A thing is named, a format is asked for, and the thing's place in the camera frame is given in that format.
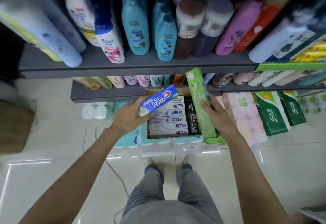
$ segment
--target power cord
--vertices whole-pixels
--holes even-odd
[[[116,175],[116,177],[122,182],[122,185],[123,185],[123,188],[124,188],[124,191],[125,193],[127,194],[127,197],[129,198],[129,194],[128,194],[128,191],[125,187],[125,184],[124,184],[124,181],[123,179],[120,177],[120,175],[112,168],[112,166],[107,162],[107,160],[105,160],[106,164],[108,164],[109,168],[111,168],[112,172],[114,172],[114,174]],[[113,217],[113,223],[114,224],[118,224],[116,221],[115,221],[115,218],[117,217],[118,214],[120,214],[121,211],[124,210],[124,207],[122,209],[120,209],[118,212],[116,212],[114,214],[114,217]]]

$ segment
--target black toothpaste box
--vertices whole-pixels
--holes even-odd
[[[185,100],[185,111],[188,120],[189,134],[198,135],[201,134],[197,120],[194,118],[196,111],[192,99]]]

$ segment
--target shelf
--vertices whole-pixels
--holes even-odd
[[[142,87],[139,84],[130,86],[126,85],[123,88],[113,87],[110,90],[100,88],[99,90],[92,91],[84,88],[84,86],[76,81],[72,81],[70,98],[74,103],[88,103],[88,102],[101,102],[101,101],[130,101],[135,100],[140,96],[145,95],[145,90],[154,88],[152,86]],[[209,90],[212,94],[218,96],[222,93],[222,88],[215,88],[210,86]]]
[[[131,51],[124,53],[125,62],[114,64],[105,56],[101,48],[88,45],[82,54],[83,63],[77,68],[69,68],[63,62],[55,62],[45,53],[26,43],[20,60],[19,70],[26,78],[70,78],[78,76],[130,76],[184,74],[193,68],[202,73],[252,72],[256,64],[248,58],[248,52],[232,52],[227,56],[211,53],[207,58],[190,57],[186,60],[161,61],[152,49],[143,56]]]
[[[262,63],[255,71],[326,70],[326,63]]]
[[[261,84],[255,87],[251,87],[248,84],[237,85],[230,82],[222,87],[223,92],[253,92],[253,91],[282,91],[282,90],[304,90],[304,89],[325,89],[324,84],[317,84],[311,86],[300,86],[296,83],[289,83],[284,86],[271,85],[269,87],[263,87]]]

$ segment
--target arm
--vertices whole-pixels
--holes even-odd
[[[214,127],[227,142],[244,224],[291,224],[292,221],[259,168],[251,148],[227,111],[210,95],[212,108],[201,102]]]
[[[72,223],[86,200],[94,181],[113,146],[125,134],[149,120],[138,117],[146,97],[129,102],[115,114],[95,143],[37,200],[20,224]]]

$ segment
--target white toothpaste box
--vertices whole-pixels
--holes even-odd
[[[155,111],[158,110],[176,110],[176,109],[185,109],[184,102],[177,102],[177,103],[166,103],[164,106],[157,108]]]
[[[178,103],[178,102],[185,102],[185,98],[183,95],[179,95],[177,98],[169,101],[168,103]]]
[[[185,109],[178,110],[166,110],[166,109],[157,109],[153,112],[153,117],[167,117],[167,116],[180,116],[185,115]]]
[[[184,122],[187,123],[185,115],[181,116],[172,116],[172,117],[156,117],[149,120],[149,124],[167,124],[175,122]]]
[[[188,128],[185,129],[168,129],[168,130],[150,130],[150,136],[157,135],[188,135]]]
[[[149,125],[149,130],[184,129],[184,128],[188,128],[187,122],[162,123],[162,124]]]

